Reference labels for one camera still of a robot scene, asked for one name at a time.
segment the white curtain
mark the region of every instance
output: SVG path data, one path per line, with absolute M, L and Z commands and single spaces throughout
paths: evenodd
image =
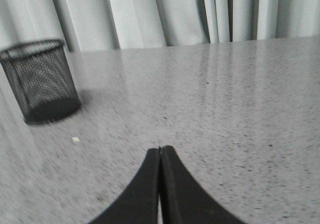
M 64 39 L 71 51 L 320 34 L 320 0 L 0 0 L 0 48 Z

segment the black object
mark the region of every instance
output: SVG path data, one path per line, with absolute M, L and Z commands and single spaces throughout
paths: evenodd
M 123 193 L 89 224 L 156 224 L 160 149 L 149 149 Z
M 80 107 L 64 42 L 21 43 L 0 52 L 0 62 L 27 124 L 62 119 Z
M 164 224 L 244 224 L 202 189 L 172 146 L 161 148 L 160 176 Z

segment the curtain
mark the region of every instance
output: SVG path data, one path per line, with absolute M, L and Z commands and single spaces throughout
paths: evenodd
M 320 34 L 320 0 L 0 0 L 0 48 L 59 38 L 70 51 Z

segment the mesh basket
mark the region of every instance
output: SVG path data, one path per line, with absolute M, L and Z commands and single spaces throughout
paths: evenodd
M 80 107 L 62 40 L 22 43 L 0 52 L 0 62 L 27 124 L 64 118 Z

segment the speckled gray surface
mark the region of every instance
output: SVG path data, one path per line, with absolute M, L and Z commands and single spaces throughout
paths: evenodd
M 249 224 L 319 223 L 319 37 L 71 54 L 69 64 L 83 106 L 39 126 L 25 125 L 0 70 L 1 224 L 85 224 L 164 145 Z

